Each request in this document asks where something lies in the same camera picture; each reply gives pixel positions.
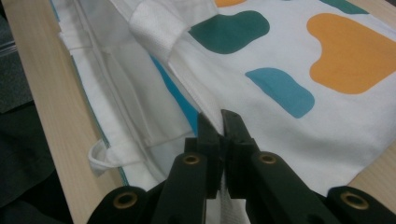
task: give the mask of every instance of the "light wood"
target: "light wood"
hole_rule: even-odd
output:
[[[86,223],[103,197],[121,185],[117,170],[95,177],[87,160],[99,138],[49,0],[2,0],[75,223]],[[349,0],[396,29],[396,7]],[[396,213],[396,142],[351,183]]]
[[[396,7],[385,0],[347,0],[396,30]]]

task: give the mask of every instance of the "black clamp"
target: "black clamp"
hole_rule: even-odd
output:
[[[252,224],[396,223],[388,208],[361,190],[316,194],[282,158],[259,150],[238,114],[221,112],[224,136],[199,115],[198,137],[186,139],[164,182],[148,192],[130,186],[111,191],[88,223],[203,224],[206,199],[216,198],[223,170],[231,198],[246,199]]]

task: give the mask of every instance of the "metal grommet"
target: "metal grommet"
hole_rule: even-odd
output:
[[[268,155],[268,154],[261,154],[259,157],[260,161],[266,164],[274,164],[276,163],[276,158]]]
[[[200,162],[201,160],[197,156],[189,155],[189,156],[184,157],[183,161],[184,161],[184,163],[186,163],[188,165],[194,165],[194,164],[197,164],[198,162]]]
[[[133,191],[123,192],[114,198],[113,205],[118,209],[125,209],[137,203],[137,195]]]
[[[359,209],[359,210],[366,210],[369,208],[369,203],[363,199],[361,196],[346,191],[340,195],[341,200],[347,205]]]

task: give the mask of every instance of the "blue blob pattern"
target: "blue blob pattern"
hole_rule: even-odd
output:
[[[282,70],[259,68],[247,72],[246,76],[297,119],[314,107],[315,98],[312,93]]]

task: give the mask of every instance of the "white fabric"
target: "white fabric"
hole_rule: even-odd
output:
[[[52,1],[60,37],[104,134],[89,155],[97,174],[122,166],[131,185],[150,189],[165,179],[183,139],[191,136],[148,52],[219,133],[221,109],[240,114],[261,150],[280,155],[321,194],[345,185],[395,139],[396,72],[354,95],[309,78],[321,51],[318,40],[306,31],[309,18],[330,12],[395,41],[396,32],[371,15],[347,15],[316,0],[248,0],[219,13],[258,11],[271,23],[271,32],[222,55],[205,49],[188,33],[218,13],[208,0]],[[315,95],[313,109],[299,119],[286,113],[245,76],[262,67],[287,71]],[[208,223],[248,223],[243,204],[221,192],[208,205]]]
[[[123,166],[130,184],[152,188],[168,171],[154,164],[150,149],[184,139],[191,134],[189,124],[110,3],[54,0],[53,5],[63,27],[60,37],[103,133],[90,150],[92,170],[99,175]]]
[[[330,11],[393,40],[396,32],[371,15],[347,15],[319,1],[288,4],[294,7],[285,7],[283,1],[277,0],[250,0],[221,8],[219,13],[224,15],[259,11],[273,24],[280,20],[279,23],[289,24],[290,29],[275,27],[268,36],[227,55],[209,51],[184,34],[175,45],[168,66],[219,133],[221,109],[240,114],[261,150],[280,155],[311,189],[325,195],[329,188],[347,184],[395,139],[396,71],[359,95],[320,86],[307,78],[320,55],[319,42],[306,31],[307,20]],[[296,14],[303,21],[297,22]],[[245,76],[247,71],[261,67],[288,71],[300,85],[311,90],[315,94],[312,111],[295,119],[265,96]]]

